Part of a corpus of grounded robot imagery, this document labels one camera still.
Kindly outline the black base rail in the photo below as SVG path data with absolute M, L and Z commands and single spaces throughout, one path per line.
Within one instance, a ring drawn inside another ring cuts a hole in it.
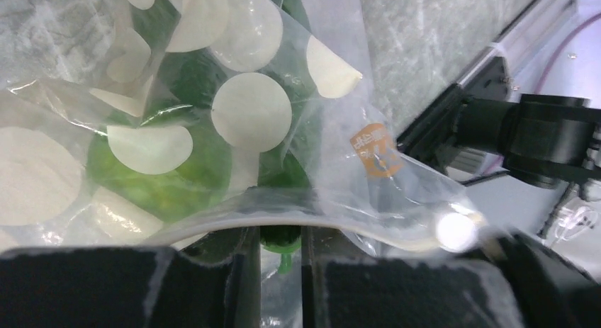
M 507 100 L 505 58 L 493 55 L 480 62 L 460 82 L 449 85 L 397 137 L 398 151 L 444 175 L 446 168 L 459 155 L 455 127 L 465 101 L 470 98 Z

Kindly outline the green fake vegetable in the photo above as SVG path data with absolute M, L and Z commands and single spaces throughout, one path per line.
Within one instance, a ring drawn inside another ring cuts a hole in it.
M 283 42 L 275 58 L 259 73 L 280 84 L 291 100 L 292 125 L 288 137 L 276 148 L 261 154 L 258 184 L 272 188 L 309 188 L 310 180 L 297 160 L 319 142 L 318 120 L 311 111 L 317 101 L 317 87 L 310 78 L 300 37 L 309 31 L 309 21 L 301 0 L 271 0 L 286 13 Z M 217 87 L 229 73 L 207 49 L 164 56 L 158 69 L 160 82 L 171 95 L 185 104 L 207 109 Z

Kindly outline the green fake chili pepper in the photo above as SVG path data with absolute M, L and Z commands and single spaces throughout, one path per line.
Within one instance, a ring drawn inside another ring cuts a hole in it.
M 262 246 L 280 256 L 278 273 L 288 273 L 293 266 L 293 254 L 301 247 L 301 226 L 272 225 L 259 229 Z

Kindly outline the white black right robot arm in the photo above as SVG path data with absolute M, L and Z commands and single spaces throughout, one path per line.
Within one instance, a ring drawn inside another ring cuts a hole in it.
M 460 147 L 503 157 L 505 171 L 533 186 L 583 186 L 600 179 L 589 155 L 600 111 L 584 98 L 522 95 L 518 103 L 472 98 L 454 135 Z M 599 327 L 600 285 L 582 269 L 525 234 L 489 241 L 483 253 L 508 278 L 528 327 Z

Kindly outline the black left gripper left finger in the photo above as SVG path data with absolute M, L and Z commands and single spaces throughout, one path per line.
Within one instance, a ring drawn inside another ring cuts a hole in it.
M 2 327 L 257 327 L 259 233 L 169 246 L 19 248 L 1 255 Z

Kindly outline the clear zip top bag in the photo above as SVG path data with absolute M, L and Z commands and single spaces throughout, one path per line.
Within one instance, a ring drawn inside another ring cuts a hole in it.
M 309 33 L 300 37 L 317 87 L 319 142 L 297 160 L 309 188 L 258 184 L 261 154 L 291 131 L 291 100 L 259 73 L 283 42 L 287 16 L 270 0 L 128 0 L 133 25 L 96 89 L 33 80 L 1 92 L 1 224 L 68 239 L 76 220 L 107 247 L 169 246 L 183 251 L 207 234 L 272 225 L 339 227 L 405 251 L 461 252 L 474 243 L 471 211 L 454 201 L 456 184 L 396 152 L 384 125 L 329 136 L 333 167 L 312 167 L 335 103 L 362 75 Z M 174 98 L 160 82 L 164 56 L 207 49 L 229 73 L 207 109 Z M 119 162 L 147 175 L 175 170 L 191 155 L 188 128 L 214 129 L 232 147 L 230 185 L 217 205 L 168 223 L 94 182 L 86 171 L 100 135 Z

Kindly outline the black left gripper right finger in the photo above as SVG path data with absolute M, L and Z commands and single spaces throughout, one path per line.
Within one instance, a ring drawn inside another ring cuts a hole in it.
M 524 327 L 500 269 L 479 256 L 374 258 L 336 230 L 305 227 L 305 327 Z

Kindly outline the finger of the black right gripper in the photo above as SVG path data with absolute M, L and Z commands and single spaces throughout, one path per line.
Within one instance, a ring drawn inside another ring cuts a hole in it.
M 489 239 L 483 253 L 508 280 L 528 327 L 599 327 L 600 282 L 525 234 Z

